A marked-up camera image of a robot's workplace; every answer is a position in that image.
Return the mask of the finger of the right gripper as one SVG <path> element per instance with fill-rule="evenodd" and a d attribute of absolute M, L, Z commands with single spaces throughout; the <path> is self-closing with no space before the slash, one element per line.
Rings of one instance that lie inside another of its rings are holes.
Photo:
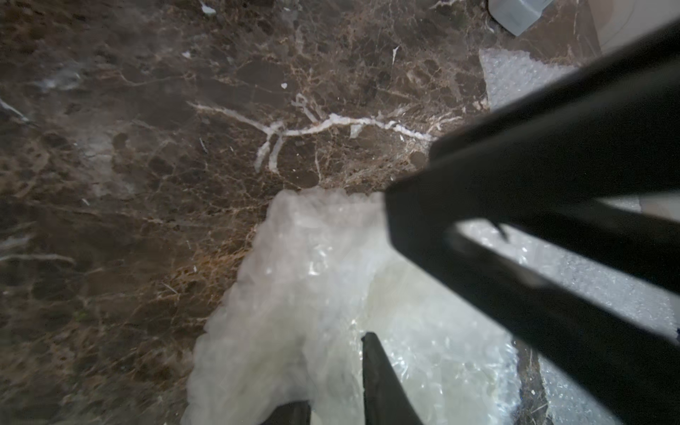
<path fill-rule="evenodd" d="M 679 348 L 454 230 L 505 224 L 679 290 L 679 225 L 606 204 L 679 187 L 671 22 L 441 137 L 384 194 L 395 249 L 533 345 L 627 424 L 679 421 Z"/>

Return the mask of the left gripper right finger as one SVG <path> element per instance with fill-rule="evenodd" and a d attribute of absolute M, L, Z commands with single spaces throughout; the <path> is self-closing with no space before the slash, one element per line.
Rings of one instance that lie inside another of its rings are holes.
<path fill-rule="evenodd" d="M 422 425 L 373 332 L 362 338 L 362 381 L 366 425 Z"/>

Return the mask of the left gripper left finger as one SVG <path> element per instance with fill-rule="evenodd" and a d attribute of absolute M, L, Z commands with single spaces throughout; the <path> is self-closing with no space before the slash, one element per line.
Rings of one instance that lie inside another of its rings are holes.
<path fill-rule="evenodd" d="M 307 401 L 296 401 L 276 407 L 261 425 L 310 425 L 312 409 Z"/>

